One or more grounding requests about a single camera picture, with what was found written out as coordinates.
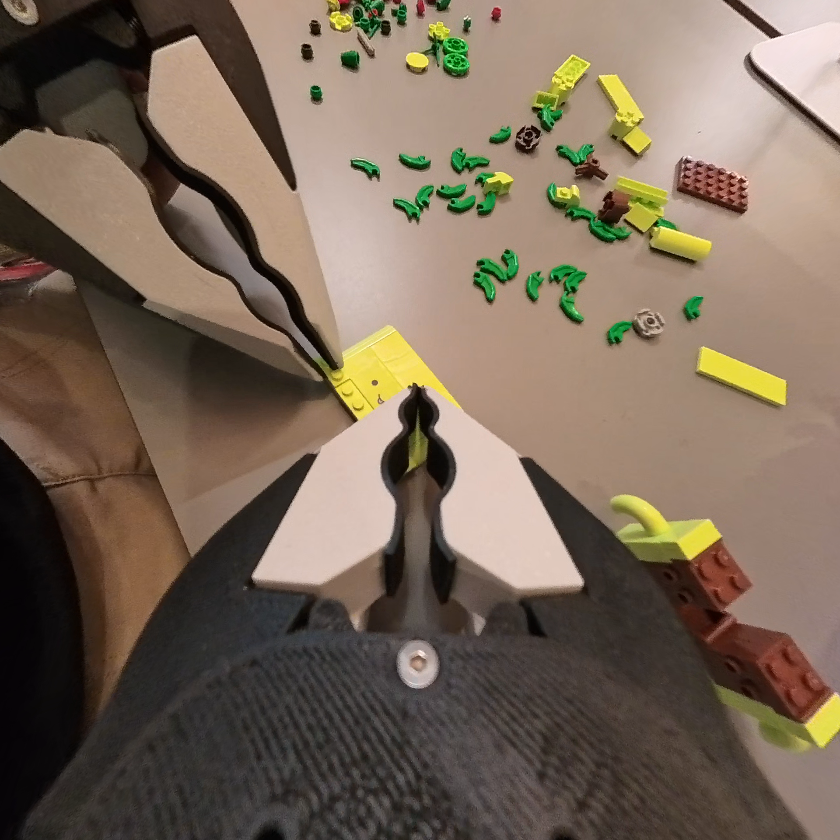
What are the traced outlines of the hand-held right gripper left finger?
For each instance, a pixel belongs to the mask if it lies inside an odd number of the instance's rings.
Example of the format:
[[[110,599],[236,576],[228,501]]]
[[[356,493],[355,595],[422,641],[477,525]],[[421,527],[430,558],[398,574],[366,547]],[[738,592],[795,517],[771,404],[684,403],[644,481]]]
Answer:
[[[255,567],[262,589],[341,602],[353,624],[393,595],[405,558],[405,505],[417,423],[413,385],[322,446]]]

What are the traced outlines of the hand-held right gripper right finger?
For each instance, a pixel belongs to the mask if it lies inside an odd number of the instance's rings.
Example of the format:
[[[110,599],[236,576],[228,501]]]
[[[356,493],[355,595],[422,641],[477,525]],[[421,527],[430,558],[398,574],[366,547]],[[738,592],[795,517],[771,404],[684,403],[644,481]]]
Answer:
[[[485,621],[500,602],[581,591],[518,453],[431,388],[418,388],[417,414],[437,487],[429,560],[438,601]]]

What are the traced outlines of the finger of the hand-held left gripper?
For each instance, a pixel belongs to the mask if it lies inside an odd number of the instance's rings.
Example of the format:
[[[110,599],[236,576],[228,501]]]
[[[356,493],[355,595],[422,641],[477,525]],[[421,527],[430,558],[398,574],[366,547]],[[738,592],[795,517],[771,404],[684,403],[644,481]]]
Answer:
[[[196,35],[151,53],[143,123],[176,177],[238,232],[250,265],[333,369],[340,336],[301,198]]]
[[[144,180],[108,146],[23,130],[2,144],[2,243],[291,375],[319,366],[252,309],[237,281],[169,236]]]

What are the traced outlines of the pile of small flower pieces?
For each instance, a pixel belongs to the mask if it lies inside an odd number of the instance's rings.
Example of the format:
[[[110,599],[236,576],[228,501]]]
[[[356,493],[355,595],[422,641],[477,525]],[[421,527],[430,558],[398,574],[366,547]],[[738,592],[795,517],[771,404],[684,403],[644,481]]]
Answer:
[[[405,26],[410,2],[384,1],[328,1],[328,21],[331,29],[349,32],[356,28],[362,34],[389,35],[392,22]]]

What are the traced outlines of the clear plastic bag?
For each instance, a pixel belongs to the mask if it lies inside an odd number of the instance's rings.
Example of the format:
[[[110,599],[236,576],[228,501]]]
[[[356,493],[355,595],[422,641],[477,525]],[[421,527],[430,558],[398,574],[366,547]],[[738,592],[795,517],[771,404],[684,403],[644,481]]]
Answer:
[[[54,282],[74,285],[71,275],[40,259],[19,255],[6,260],[1,266],[1,307],[9,309],[30,303]]]

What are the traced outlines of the scatter of green leaf pieces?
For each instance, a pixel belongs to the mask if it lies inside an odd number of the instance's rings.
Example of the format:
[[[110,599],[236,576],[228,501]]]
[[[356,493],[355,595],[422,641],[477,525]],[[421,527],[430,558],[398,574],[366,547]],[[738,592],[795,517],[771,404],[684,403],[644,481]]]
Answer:
[[[552,127],[556,120],[562,115],[560,109],[550,111],[544,108],[538,111],[541,125],[547,130]],[[568,144],[560,143],[555,147],[556,154],[567,162],[570,162],[575,168],[583,162],[585,157],[589,154],[595,156],[595,148],[591,143],[583,143],[579,148],[573,149]],[[431,161],[424,155],[406,155],[399,154],[399,161],[401,164],[414,168],[418,171],[425,171],[430,165]],[[472,172],[475,168],[485,168],[490,164],[489,159],[482,155],[467,155],[465,150],[461,147],[453,150],[450,158],[451,165],[456,173],[462,173],[464,170]],[[369,180],[379,180],[382,174],[382,169],[378,164],[367,159],[351,159],[351,168],[358,172],[363,172]],[[479,194],[467,194],[467,184],[460,183],[456,185],[439,185],[425,184],[416,191],[413,198],[406,198],[402,196],[395,196],[392,199],[392,206],[405,214],[406,219],[410,222],[418,222],[423,215],[423,212],[428,210],[431,205],[432,196],[438,196],[446,201],[446,208],[452,214],[464,214],[472,209],[476,210],[476,214],[480,217],[490,215],[498,204],[500,196],[494,194],[484,194],[483,184],[485,180],[494,172],[498,171],[482,171],[479,172],[474,181],[475,186],[480,187]],[[606,244],[624,241],[631,234],[631,230],[624,222],[624,217],[616,225],[605,224],[600,221],[596,215],[597,211],[593,211],[582,204],[579,206],[563,208],[553,204],[553,188],[551,182],[546,189],[546,197],[549,204],[561,210],[563,215],[572,220],[582,219],[586,222],[587,227],[594,237]],[[685,233],[679,227],[675,226],[668,219],[662,216],[656,223],[656,226],[664,226],[674,228]],[[485,300],[488,303],[493,302],[497,295],[497,285],[515,279],[519,271],[519,261],[517,254],[510,248],[505,249],[499,260],[494,259],[479,259],[476,262],[477,268],[474,273],[474,286],[479,288]],[[562,264],[551,269],[548,277],[543,276],[540,270],[531,272],[526,277],[526,293],[528,299],[532,302],[539,300],[539,294],[542,284],[548,281],[553,284],[558,284],[562,291],[560,294],[559,306],[563,315],[575,323],[582,323],[585,316],[576,307],[576,295],[580,289],[582,281],[586,277],[586,272],[576,266],[569,264]],[[624,334],[633,328],[633,321],[620,321],[615,323],[606,334],[606,340],[610,345],[615,345],[623,341]]]

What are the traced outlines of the long lime flat tile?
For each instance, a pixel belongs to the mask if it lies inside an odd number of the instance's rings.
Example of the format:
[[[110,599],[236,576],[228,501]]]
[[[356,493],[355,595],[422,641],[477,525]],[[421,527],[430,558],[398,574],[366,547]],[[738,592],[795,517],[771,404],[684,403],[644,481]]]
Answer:
[[[699,348],[696,373],[773,406],[787,403],[786,380],[705,346]]]

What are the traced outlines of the brown and lime brick assembly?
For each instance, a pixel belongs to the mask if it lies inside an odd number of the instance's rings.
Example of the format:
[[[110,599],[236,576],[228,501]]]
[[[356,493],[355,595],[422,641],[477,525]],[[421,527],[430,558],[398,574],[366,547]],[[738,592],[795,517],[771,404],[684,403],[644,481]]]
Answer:
[[[627,494],[611,508],[633,522],[616,531],[666,595],[702,656],[723,704],[792,752],[826,747],[839,730],[835,690],[786,634],[742,623],[729,607],[751,588],[710,519],[667,520]]]

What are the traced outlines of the person's black jacket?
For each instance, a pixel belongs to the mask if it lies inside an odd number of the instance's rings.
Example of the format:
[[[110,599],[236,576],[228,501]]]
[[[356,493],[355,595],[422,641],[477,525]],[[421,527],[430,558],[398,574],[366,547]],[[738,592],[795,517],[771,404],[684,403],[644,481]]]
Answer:
[[[1,838],[77,749],[85,709],[77,579],[55,509],[1,443]]]

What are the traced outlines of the lime curved brick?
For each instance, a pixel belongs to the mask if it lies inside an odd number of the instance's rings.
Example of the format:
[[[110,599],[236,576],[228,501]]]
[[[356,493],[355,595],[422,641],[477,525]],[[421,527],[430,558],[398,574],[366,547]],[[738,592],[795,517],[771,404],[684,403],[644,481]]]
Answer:
[[[669,256],[698,262],[709,256],[712,243],[672,227],[656,226],[651,231],[649,246]]]

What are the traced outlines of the wide lime flat tile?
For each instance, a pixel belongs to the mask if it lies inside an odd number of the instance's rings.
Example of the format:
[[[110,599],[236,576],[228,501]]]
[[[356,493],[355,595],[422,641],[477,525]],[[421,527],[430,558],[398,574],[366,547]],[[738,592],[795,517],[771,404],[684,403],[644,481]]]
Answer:
[[[619,121],[639,123],[644,120],[641,108],[618,75],[600,75],[597,81],[614,108]]]

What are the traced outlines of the lime round brick with tile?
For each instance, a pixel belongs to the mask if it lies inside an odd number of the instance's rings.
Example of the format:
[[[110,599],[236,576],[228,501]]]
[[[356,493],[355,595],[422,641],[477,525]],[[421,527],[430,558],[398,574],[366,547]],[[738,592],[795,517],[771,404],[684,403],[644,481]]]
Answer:
[[[643,120],[641,112],[617,111],[608,130],[609,136],[623,144],[635,156],[641,156],[652,143],[651,138],[641,128]]]

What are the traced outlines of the brown studded plate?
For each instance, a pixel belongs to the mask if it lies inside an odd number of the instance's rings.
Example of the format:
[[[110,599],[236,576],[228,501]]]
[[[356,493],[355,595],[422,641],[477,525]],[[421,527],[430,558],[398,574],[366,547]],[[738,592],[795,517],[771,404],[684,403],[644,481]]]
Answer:
[[[677,164],[676,190],[737,214],[749,208],[747,177],[688,155]]]

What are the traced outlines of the white monitor stand base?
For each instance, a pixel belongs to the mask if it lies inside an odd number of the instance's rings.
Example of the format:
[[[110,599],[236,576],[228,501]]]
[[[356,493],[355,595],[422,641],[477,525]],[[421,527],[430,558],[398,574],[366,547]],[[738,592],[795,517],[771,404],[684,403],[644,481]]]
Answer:
[[[759,75],[839,138],[839,23],[828,22],[757,44]]]

